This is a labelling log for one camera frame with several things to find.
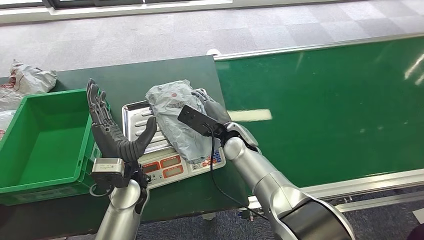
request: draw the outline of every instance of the white plastic bag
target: white plastic bag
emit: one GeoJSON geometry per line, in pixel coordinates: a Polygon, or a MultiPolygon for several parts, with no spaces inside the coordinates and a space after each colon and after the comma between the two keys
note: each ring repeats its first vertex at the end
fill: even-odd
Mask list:
{"type": "Polygon", "coordinates": [[[200,135],[177,119],[184,105],[206,114],[202,102],[192,92],[190,82],[182,80],[154,86],[145,97],[171,145],[189,164],[198,164],[211,155],[211,138],[200,135]]]}
{"type": "Polygon", "coordinates": [[[8,129],[8,126],[11,123],[15,113],[15,110],[0,111],[0,140],[2,140],[3,135],[8,129]]]}
{"type": "Polygon", "coordinates": [[[43,94],[55,87],[56,71],[43,71],[14,60],[9,82],[0,85],[0,140],[11,123],[21,100],[30,94],[43,94]]]}

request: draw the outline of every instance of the stainless steel tray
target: stainless steel tray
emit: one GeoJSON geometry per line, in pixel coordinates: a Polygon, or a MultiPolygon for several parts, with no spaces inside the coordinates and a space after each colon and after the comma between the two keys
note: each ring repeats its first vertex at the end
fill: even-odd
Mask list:
{"type": "MultiPolygon", "coordinates": [[[[153,115],[150,104],[147,101],[130,103],[122,107],[122,132],[130,141],[136,140],[146,129],[146,122],[153,115]]],[[[145,154],[170,149],[172,145],[162,134],[159,127],[156,129],[153,139],[145,150],[145,154]]]]}

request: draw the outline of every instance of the table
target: table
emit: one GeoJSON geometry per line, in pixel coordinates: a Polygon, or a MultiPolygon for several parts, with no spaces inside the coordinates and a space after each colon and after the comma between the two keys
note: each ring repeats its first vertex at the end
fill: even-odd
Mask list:
{"type": "MultiPolygon", "coordinates": [[[[142,101],[154,85],[188,79],[194,88],[205,88],[223,102],[212,56],[95,67],[58,72],[56,91],[85,88],[89,78],[107,92],[111,114],[122,126],[121,108],[142,101]]],[[[214,170],[217,184],[233,197],[248,204],[245,184],[231,162],[214,170]]],[[[238,208],[222,195],[209,174],[200,174],[150,191],[142,221],[160,221],[238,208]]],[[[58,198],[11,207],[0,207],[0,240],[49,239],[95,233],[106,208],[107,197],[86,195],[58,198]]]]}

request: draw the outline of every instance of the green bin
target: green bin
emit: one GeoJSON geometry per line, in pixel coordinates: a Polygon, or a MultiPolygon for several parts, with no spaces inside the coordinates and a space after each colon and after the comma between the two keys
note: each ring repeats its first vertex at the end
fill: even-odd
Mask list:
{"type": "Polygon", "coordinates": [[[85,89],[26,96],[0,140],[0,204],[87,194],[100,156],[85,89]]]}

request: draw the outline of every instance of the digital scale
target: digital scale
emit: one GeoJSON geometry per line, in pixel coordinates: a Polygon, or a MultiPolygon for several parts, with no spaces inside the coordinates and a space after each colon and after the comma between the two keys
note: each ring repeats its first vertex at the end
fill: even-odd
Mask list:
{"type": "MultiPolygon", "coordinates": [[[[146,129],[149,117],[153,116],[147,101],[139,101],[122,107],[123,134],[130,141],[135,141],[146,129]]],[[[144,155],[138,159],[145,174],[151,177],[149,189],[177,182],[210,171],[211,157],[198,164],[188,164],[172,147],[159,126],[144,155]]],[[[213,169],[226,164],[223,149],[214,153],[213,169]]]]}

